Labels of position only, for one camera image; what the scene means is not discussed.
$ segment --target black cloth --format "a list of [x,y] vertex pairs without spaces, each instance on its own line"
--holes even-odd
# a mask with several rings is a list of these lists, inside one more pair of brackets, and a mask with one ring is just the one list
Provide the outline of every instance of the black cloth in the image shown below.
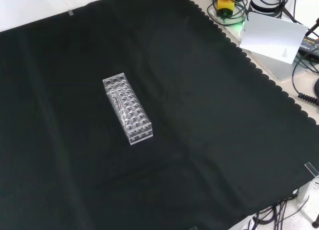
[[[102,80],[124,72],[133,146]],[[319,168],[319,130],[189,0],[100,0],[0,34],[1,230],[227,230]]]

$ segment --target wire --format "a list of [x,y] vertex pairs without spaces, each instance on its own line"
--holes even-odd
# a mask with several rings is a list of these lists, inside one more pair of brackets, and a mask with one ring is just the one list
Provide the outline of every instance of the wire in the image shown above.
[[269,5],[269,6],[276,6],[276,5],[283,5],[283,4],[286,4],[288,0],[279,0],[279,2],[277,3],[267,3],[263,0],[260,0],[260,2],[266,4],[266,5]]
[[304,60],[306,57],[308,57],[310,54],[314,53],[315,51],[319,50],[319,47],[318,48],[315,48],[314,50],[308,52],[306,55],[304,55],[301,59],[298,60],[298,62],[296,63],[295,67],[294,67],[294,70],[293,70],[293,74],[292,74],[292,83],[293,83],[293,87],[295,89],[295,91],[300,94],[300,92],[297,90],[296,86],[295,86],[295,81],[294,81],[294,75],[295,75],[295,71],[296,71],[296,68],[298,66],[298,64]]
[[296,212],[294,212],[293,214],[289,215],[288,217],[282,219],[282,220],[279,221],[277,224],[281,223],[283,220],[286,220],[286,219],[292,217],[293,215],[295,215],[296,213],[298,213],[298,212],[304,207],[304,205],[308,202],[309,197],[310,197],[310,195],[308,196],[308,198],[307,198],[307,200],[304,202],[304,204],[303,204]]
[[295,12],[296,12],[296,2],[297,0],[295,0],[295,4],[294,4],[294,18],[295,18]]
[[[288,16],[288,18],[290,18],[292,20],[292,22],[299,23],[299,24],[303,25],[301,22],[295,20],[295,18],[291,15],[291,13],[289,13],[289,11],[286,8],[283,9],[283,12]],[[311,29],[308,28],[308,31],[313,33],[315,36],[317,36],[319,38],[319,35],[316,34],[314,31],[312,31]]]
[[284,203],[285,208],[284,208],[284,212],[283,212],[283,220],[281,221],[281,226],[280,226],[280,230],[283,230],[283,224],[284,224],[284,216],[285,216],[285,211],[286,211],[286,207],[287,207],[287,200]]
[[257,225],[258,225],[258,218],[259,218],[259,212],[257,213],[257,216],[256,216],[256,219],[257,219],[257,220],[255,221],[255,224],[253,225],[253,228],[252,228],[251,230],[256,230],[256,227],[257,227]]
[[319,98],[319,79],[315,83],[314,92],[317,98]]

